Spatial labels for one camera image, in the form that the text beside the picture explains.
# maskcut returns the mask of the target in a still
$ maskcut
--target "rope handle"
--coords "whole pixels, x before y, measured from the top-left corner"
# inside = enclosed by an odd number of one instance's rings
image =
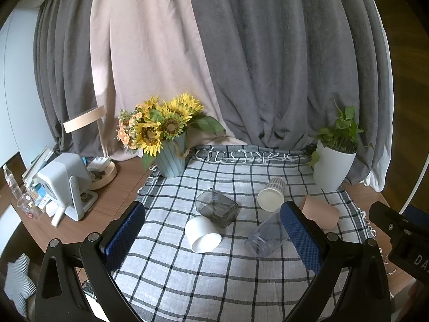
[[[180,153],[179,144],[177,144],[175,140],[172,141],[174,145],[174,151],[176,152],[176,156],[182,160],[184,160],[189,155],[189,152],[190,152],[190,148],[186,148],[186,146],[188,145],[188,136],[189,134],[186,135],[185,151],[183,153]]]

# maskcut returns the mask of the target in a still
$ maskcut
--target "checkered tablecloth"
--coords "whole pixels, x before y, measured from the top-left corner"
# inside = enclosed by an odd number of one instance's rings
[[[348,194],[324,193],[313,182],[302,151],[280,152],[254,146],[200,147],[191,152],[182,176],[166,179],[157,170],[139,192],[146,221],[121,268],[112,275],[144,321],[283,321],[314,273],[301,262],[290,241],[261,260],[250,256],[244,240],[269,213],[257,205],[259,191],[272,177],[287,181],[285,200],[300,204],[305,195],[340,210],[335,232],[345,241],[370,237],[367,223]],[[199,215],[194,199],[214,188],[240,206],[237,220],[220,229],[222,242],[196,254],[184,233]],[[328,316],[342,291],[338,279],[322,314]]]

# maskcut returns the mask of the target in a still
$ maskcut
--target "wooden desk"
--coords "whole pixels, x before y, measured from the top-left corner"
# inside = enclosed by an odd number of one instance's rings
[[[371,187],[366,187],[363,184],[350,186],[345,183],[342,186],[347,191],[350,198],[355,202],[355,204],[362,211],[366,212],[366,218],[368,220],[368,212],[374,202],[380,201],[387,205],[387,202],[384,199],[383,195],[379,192],[374,191],[374,189]],[[377,240],[378,246],[382,250],[383,259],[385,262],[389,262],[387,255],[392,250],[390,238],[373,223],[371,223],[371,226],[377,232],[375,239]],[[385,264],[384,266],[386,268],[386,272],[388,273],[387,280],[389,281],[390,292],[393,294],[393,296],[395,296],[407,286],[412,277],[390,262],[389,264]]]
[[[45,251],[49,241],[59,238],[63,243],[81,242],[91,232],[101,233],[110,221],[117,219],[137,197],[137,190],[144,185],[149,173],[145,173],[139,158],[118,162],[117,175],[113,181],[99,189],[98,200],[81,221],[64,216],[58,227],[51,225],[51,218],[41,214],[37,220],[30,219],[16,206],[10,189],[1,189],[1,198],[9,200],[23,224],[36,243]]]

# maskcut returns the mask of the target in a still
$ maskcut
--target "clear plastic cup on desk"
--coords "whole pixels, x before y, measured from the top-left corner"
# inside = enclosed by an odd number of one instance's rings
[[[215,189],[208,189],[195,200],[197,211],[220,228],[226,228],[239,214],[237,202]]]
[[[280,219],[280,209],[264,220],[245,240],[248,251],[256,258],[273,253],[289,238]]]
[[[34,201],[28,191],[22,194],[16,205],[21,208],[30,219],[37,219],[40,215],[40,210],[34,205]]]

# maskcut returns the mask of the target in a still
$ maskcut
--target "blue flower pot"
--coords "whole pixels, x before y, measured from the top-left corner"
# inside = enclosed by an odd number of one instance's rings
[[[180,154],[183,154],[185,151],[186,132],[173,140],[177,142]],[[174,143],[171,140],[162,142],[162,149],[157,155],[155,164],[161,175],[166,178],[178,177],[185,170],[185,159],[177,157]]]

